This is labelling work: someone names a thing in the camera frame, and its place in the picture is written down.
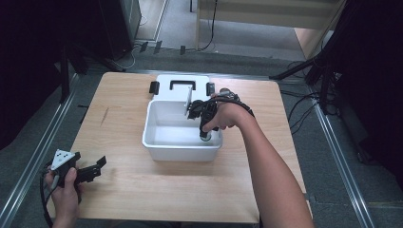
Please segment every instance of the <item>black curtain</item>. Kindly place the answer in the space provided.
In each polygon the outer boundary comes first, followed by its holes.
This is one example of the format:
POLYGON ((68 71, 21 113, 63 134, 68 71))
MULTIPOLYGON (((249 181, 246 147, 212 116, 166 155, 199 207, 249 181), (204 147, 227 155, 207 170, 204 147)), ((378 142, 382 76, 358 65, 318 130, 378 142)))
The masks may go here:
POLYGON ((0 3, 0 149, 60 84, 58 18, 50 0, 0 3))

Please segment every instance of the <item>gray floor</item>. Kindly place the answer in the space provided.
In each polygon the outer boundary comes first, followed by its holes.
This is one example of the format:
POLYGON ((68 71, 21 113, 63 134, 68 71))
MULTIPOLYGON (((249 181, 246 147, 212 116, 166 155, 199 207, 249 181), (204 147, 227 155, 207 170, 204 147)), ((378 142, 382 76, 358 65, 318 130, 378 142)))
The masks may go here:
MULTIPOLYGON (((190 18, 194 16, 194 13, 189 12, 188 4, 188 1, 169 1, 159 34, 159 40, 163 40, 163 47, 178 48, 180 45, 186 45, 191 48, 194 46, 194 32, 185 26, 172 26, 175 20, 178 20, 189 23, 190 28, 193 27, 190 18), (181 10, 181 18, 188 16, 189 19, 172 18, 170 21, 169 13, 174 12, 173 14, 178 15, 175 10, 181 10)), ((225 24, 221 25, 222 29, 234 28, 227 27, 225 24)), ((262 45, 265 47, 263 52, 267 55, 261 56, 261 52, 257 51, 259 50, 259 45, 256 45, 258 42, 254 43, 254 39, 248 35, 239 36, 239 39, 232 40, 230 43, 235 44, 234 46, 225 48, 228 41, 225 40, 223 34, 229 33, 224 32, 220 35, 220 27, 216 27, 216 34, 218 35, 217 40, 215 40, 215 48, 207 51, 207 53, 188 52, 181 56, 178 50, 162 50, 161 53, 155 55, 152 53, 152 48, 144 53, 135 51, 133 52, 136 58, 135 65, 127 71, 206 72, 216 73, 216 76, 219 77, 223 76, 222 74, 237 74, 242 78, 268 80, 268 76, 283 72, 293 61, 303 60, 302 52, 297 49, 297 37, 291 28, 269 28, 277 30, 277 32, 272 32, 272 34, 277 35, 258 37, 258 40, 265 41, 268 39, 270 40, 268 43, 272 44, 271 50, 262 45), (248 48, 248 51, 242 50, 248 47, 248 42, 254 43, 257 48, 248 48)), ((128 66, 131 62, 132 56, 128 54, 119 63, 128 66)), ((86 112, 84 108, 78 107, 78 105, 90 104, 103 73, 107 71, 103 66, 96 63, 90 62, 90 66, 88 74, 80 76, 72 105, 47 151, 44 162, 51 159, 57 148, 69 150, 74 142, 75 135, 80 128, 80 121, 86 112)), ((308 93, 307 86, 299 77, 290 77, 279 85, 282 90, 308 93)), ((0 164, 3 167, 3 171, 0 173, 0 205, 3 206, 6 203, 10 191, 21 176, 23 168, 29 162, 32 151, 35 150, 58 107, 59 97, 60 89, 56 90, 46 100, 42 108, 26 124, 18 138, 0 151, 0 164)), ((289 113, 299 98, 283 94, 282 99, 286 112, 289 113)), ((299 119, 311 105, 312 102, 309 100, 301 103, 293 114, 290 125, 299 119)), ((329 118, 343 148, 344 156, 369 206, 376 227, 403 227, 403 193, 397 187, 394 177, 381 166, 369 166, 360 163, 356 158, 355 146, 343 121, 337 116, 329 118)), ((355 209, 315 112, 308 116, 299 132, 293 135, 293 139, 316 226, 360 227, 355 209)), ((11 227, 46 227, 42 218, 38 180, 38 177, 33 180, 11 227)), ((107 227, 108 224, 109 222, 106 220, 80 219, 77 227, 107 227)), ((125 227, 141 227, 139 223, 123 225, 125 227)), ((199 226, 211 227, 212 224, 196 224, 194 227, 199 226)))

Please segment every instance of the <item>black cable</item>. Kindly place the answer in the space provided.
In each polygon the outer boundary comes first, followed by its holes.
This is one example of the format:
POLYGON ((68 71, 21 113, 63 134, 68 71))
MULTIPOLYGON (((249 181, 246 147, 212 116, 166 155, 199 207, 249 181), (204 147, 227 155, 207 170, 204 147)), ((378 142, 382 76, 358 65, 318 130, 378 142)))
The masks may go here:
POLYGON ((308 110, 306 110, 306 111, 302 114, 301 118, 299 118, 298 121, 296 121, 292 126, 290 126, 290 129, 294 128, 299 122, 301 122, 301 124, 299 125, 299 127, 301 127, 303 121, 305 120, 305 118, 311 113, 312 108, 314 108, 316 105, 317 105, 317 103, 315 103, 315 104, 313 104, 312 106, 310 106, 310 107, 308 108, 308 110))
POLYGON ((40 191, 40 193, 41 193, 41 202, 42 202, 42 207, 43 207, 43 209, 44 209, 44 218, 45 218, 45 221, 47 222, 47 224, 48 224, 48 227, 52 227, 53 226, 53 221, 51 220, 51 218, 50 218, 50 215, 49 215, 49 212, 48 212, 48 208, 47 208, 47 205, 48 205, 48 197, 47 197, 47 199, 45 199, 45 191, 44 191, 44 188, 45 188, 45 186, 44 186, 44 178, 45 178, 45 175, 47 174, 47 172, 43 172, 42 173, 42 175, 41 175, 41 178, 40 178, 40 180, 39 180, 39 191, 40 191))
POLYGON ((214 38, 214 22, 216 21, 216 12, 217 12, 217 3, 218 2, 219 2, 219 0, 216 0, 216 2, 214 4, 213 22, 211 23, 211 38, 210 38, 210 42, 208 42, 207 46, 205 46, 205 47, 202 47, 202 48, 199 48, 199 49, 191 48, 191 49, 187 49, 187 50, 203 51, 203 50, 206 50, 211 45, 211 42, 213 42, 213 38, 214 38))
POLYGON ((304 122, 305 119, 309 116, 309 114, 311 114, 312 109, 313 109, 316 105, 317 105, 317 103, 313 104, 307 111, 304 112, 304 114, 302 115, 302 118, 303 118, 303 119, 299 120, 299 121, 301 121, 301 123, 300 123, 298 129, 297 129, 296 131, 292 132, 292 133, 291 133, 292 135, 296 134, 296 133, 301 129, 303 122, 304 122))
POLYGON ((318 94, 318 93, 319 93, 319 92, 313 92, 313 93, 307 94, 307 95, 303 96, 301 99, 299 99, 299 101, 297 101, 297 102, 294 104, 293 108, 291 108, 291 111, 290 111, 290 113, 288 114, 288 117, 287 117, 288 122, 290 122, 291 116, 293 115, 293 112, 294 112, 294 110, 296 109, 296 107, 297 107, 297 105, 298 105, 299 103, 301 103, 303 100, 305 100, 305 99, 307 99, 307 98, 310 98, 312 95, 318 94))

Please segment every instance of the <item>metal frame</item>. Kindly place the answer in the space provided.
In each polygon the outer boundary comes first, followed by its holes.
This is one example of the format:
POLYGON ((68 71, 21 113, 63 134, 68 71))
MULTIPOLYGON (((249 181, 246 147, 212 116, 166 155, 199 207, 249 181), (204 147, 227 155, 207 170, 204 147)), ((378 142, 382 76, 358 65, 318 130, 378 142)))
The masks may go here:
MULTIPOLYGON (((309 87, 311 92, 315 92, 312 87, 309 87)), ((340 176, 344 182, 347 193, 352 202, 352 206, 355 209, 355 214, 358 218, 361 227, 375 227, 373 218, 370 211, 368 210, 367 203, 363 198, 361 191, 359 189, 358 183, 344 157, 343 150, 338 143, 337 136, 332 128, 332 125, 326 115, 323 114, 320 107, 316 105, 315 107, 317 117, 319 118, 320 125, 322 126, 323 132, 332 150, 333 157, 336 162, 336 166, 340 176)))

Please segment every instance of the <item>wire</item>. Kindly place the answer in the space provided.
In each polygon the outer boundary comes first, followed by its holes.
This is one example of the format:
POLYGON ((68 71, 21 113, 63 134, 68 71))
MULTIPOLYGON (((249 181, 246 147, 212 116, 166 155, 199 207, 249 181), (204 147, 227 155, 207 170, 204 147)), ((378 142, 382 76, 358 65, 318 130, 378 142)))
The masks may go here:
POLYGON ((46 186, 44 185, 44 178, 45 178, 45 175, 46 175, 47 172, 48 172, 47 169, 45 169, 45 170, 46 170, 46 171, 42 172, 41 178, 39 179, 39 188, 40 188, 39 191, 40 191, 40 193, 41 193, 41 202, 42 202, 42 207, 43 207, 43 209, 44 209, 44 218, 45 218, 45 221, 47 222, 47 224, 48 224, 49 227, 52 227, 52 226, 53 226, 53 222, 52 222, 52 220, 51 220, 51 218, 50 218, 47 205, 48 205, 48 199, 49 199, 49 197, 51 196, 51 194, 53 193, 53 191, 57 188, 57 186, 56 186, 55 188, 53 188, 53 189, 50 191, 49 195, 48 195, 47 198, 45 199, 45 191, 44 191, 44 189, 46 188, 46 186))
POLYGON ((293 115, 293 112, 294 112, 294 110, 296 109, 297 105, 298 105, 299 103, 301 103, 302 101, 304 101, 305 99, 311 98, 311 96, 314 95, 314 94, 319 94, 319 92, 313 92, 313 93, 307 94, 307 95, 303 96, 301 99, 299 99, 299 100, 294 104, 293 108, 291 108, 291 111, 290 111, 290 113, 288 114, 288 117, 287 117, 288 122, 290 122, 291 116, 293 115))
POLYGON ((133 67, 133 66, 136 64, 136 58, 134 58, 134 53, 133 53, 133 52, 134 52, 135 49, 139 48, 140 46, 141 46, 141 45, 136 45, 136 46, 130 51, 131 57, 133 58, 133 63, 132 63, 130 66, 121 66, 121 65, 119 65, 118 63, 116 63, 115 61, 112 60, 113 64, 115 64, 116 66, 118 66, 118 67, 120 67, 120 68, 123 68, 123 69, 129 69, 129 68, 133 67))
POLYGON ((216 12, 217 12, 217 4, 218 4, 219 0, 216 0, 214 3, 214 13, 213 13, 213 21, 211 23, 211 38, 210 41, 208 42, 208 44, 205 47, 199 48, 199 49, 195 49, 195 48, 190 48, 187 50, 196 50, 196 51, 204 51, 206 50, 210 45, 211 42, 213 42, 213 38, 214 38, 214 22, 216 21, 216 12))
POLYGON ((311 107, 309 107, 308 110, 306 110, 306 111, 302 114, 302 117, 290 127, 290 129, 291 129, 291 128, 293 128, 294 126, 296 126, 297 123, 301 122, 301 123, 299 124, 297 130, 295 130, 295 131, 293 131, 293 132, 291 133, 292 135, 296 134, 296 133, 300 130, 300 128, 302 127, 303 122, 304 122, 305 119, 309 116, 309 114, 311 114, 312 110, 314 109, 314 107, 315 107, 317 104, 318 104, 318 103, 315 103, 315 104, 313 104, 311 107))

